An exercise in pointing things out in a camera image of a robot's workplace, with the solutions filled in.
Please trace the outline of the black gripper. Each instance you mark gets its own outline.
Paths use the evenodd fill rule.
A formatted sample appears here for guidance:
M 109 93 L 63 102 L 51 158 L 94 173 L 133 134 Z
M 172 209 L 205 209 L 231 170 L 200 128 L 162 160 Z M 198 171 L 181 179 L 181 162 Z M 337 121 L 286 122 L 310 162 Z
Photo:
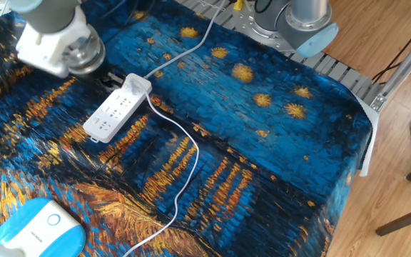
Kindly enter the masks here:
M 117 66 L 105 62 L 97 70 L 97 80 L 107 88 L 121 88 L 123 72 Z

